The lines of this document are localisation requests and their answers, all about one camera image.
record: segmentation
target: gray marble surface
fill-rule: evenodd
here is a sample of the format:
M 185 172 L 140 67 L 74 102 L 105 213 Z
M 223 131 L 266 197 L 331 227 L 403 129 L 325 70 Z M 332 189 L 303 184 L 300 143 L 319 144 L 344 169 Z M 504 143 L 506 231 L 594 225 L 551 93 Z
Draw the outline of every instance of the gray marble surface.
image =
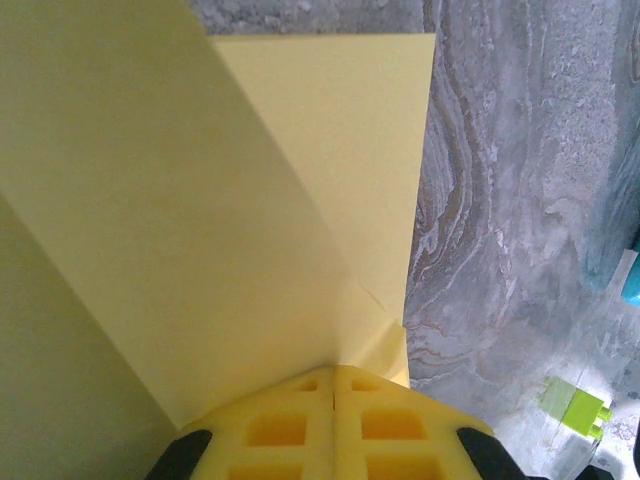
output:
M 193 0 L 210 33 L 438 35 L 405 326 L 413 388 L 483 418 L 527 474 L 617 479 L 640 417 L 640 2 Z M 557 375 L 604 440 L 539 408 Z

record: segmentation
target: yellow paper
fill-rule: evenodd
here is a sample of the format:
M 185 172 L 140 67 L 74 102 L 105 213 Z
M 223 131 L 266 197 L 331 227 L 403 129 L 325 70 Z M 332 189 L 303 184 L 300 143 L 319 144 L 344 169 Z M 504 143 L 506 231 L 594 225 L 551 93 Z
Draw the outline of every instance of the yellow paper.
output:
M 247 40 L 251 70 L 173 0 L 0 17 L 0 192 L 175 424 L 320 365 L 401 375 L 432 36 Z
M 0 478 L 144 478 L 174 426 L 0 198 Z
M 211 37 L 358 281 L 399 323 L 434 37 Z

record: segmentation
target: teal object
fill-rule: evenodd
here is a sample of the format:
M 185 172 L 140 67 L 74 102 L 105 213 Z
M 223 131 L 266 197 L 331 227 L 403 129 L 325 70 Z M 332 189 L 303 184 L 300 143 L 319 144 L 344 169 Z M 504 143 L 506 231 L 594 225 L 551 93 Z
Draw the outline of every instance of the teal object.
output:
M 633 249 L 640 253 L 640 242 L 636 242 Z M 640 307 L 640 255 L 633 262 L 627 281 L 624 282 L 622 298 L 624 298 L 625 302 Z

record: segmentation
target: yellow foam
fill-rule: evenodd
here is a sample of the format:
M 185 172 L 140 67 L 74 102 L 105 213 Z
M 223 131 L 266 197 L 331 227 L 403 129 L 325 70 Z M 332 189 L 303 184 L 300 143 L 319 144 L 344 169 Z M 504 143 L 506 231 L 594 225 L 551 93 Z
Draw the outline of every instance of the yellow foam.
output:
M 193 480 L 481 480 L 456 431 L 481 421 L 354 367 L 327 367 L 214 410 Z

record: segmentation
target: yellow cardboard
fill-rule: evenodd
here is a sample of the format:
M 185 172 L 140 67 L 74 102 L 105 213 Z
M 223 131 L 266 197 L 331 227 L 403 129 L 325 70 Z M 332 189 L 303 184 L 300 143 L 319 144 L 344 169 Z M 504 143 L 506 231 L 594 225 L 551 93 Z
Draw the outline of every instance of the yellow cardboard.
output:
M 0 87 L 10 94 L 0 103 L 0 192 L 176 425 L 324 364 L 403 375 L 403 331 L 394 318 L 411 236 L 406 220 L 387 222 L 414 212 L 413 205 L 404 211 L 404 196 L 415 197 L 432 36 L 327 38 L 328 46 L 287 40 L 340 59 L 327 65 L 325 85 L 380 71 L 386 82 L 365 82 L 362 91 L 353 85 L 349 95 L 360 105 L 380 97 L 407 109 L 393 114 L 393 125 L 372 124 L 388 115 L 389 102 L 373 108 L 372 101 L 360 115 L 344 105 L 343 118 L 335 102 L 348 97 L 308 92 L 317 97 L 308 115 L 324 105 L 318 121 L 362 126 L 351 130 L 360 135 L 354 144 L 348 136 L 333 143 L 337 130 L 326 126 L 307 142 L 309 124 L 286 108 L 302 98 L 288 96 L 293 84 L 277 95 L 282 118 L 273 104 L 261 107 L 240 80 L 247 70 L 234 66 L 244 53 L 211 48 L 178 1 L 61 0 L 38 9 L 5 1 L 2 10 Z M 287 76 L 309 55 L 285 50 L 274 64 L 260 60 L 261 69 Z M 269 85 L 276 95 L 277 84 Z M 366 148 L 363 136 L 387 128 L 393 142 L 376 140 L 384 159 L 351 165 Z M 404 131 L 407 149 L 389 164 Z M 319 148 L 319 140 L 335 144 L 335 158 L 318 150 L 326 168 L 310 156 L 290 158 L 305 145 Z M 410 185 L 408 174 L 393 173 L 414 167 Z M 353 183 L 360 175 L 367 179 L 361 192 Z M 339 195 L 336 203 L 323 183 Z M 377 192 L 389 210 L 374 202 Z M 398 205 L 394 192 L 403 198 Z M 374 211 L 360 218 L 368 201 Z M 407 258 L 392 268 L 401 244 Z M 388 284 L 374 268 L 385 246 Z
M 402 323 L 435 35 L 211 37 L 358 281 Z

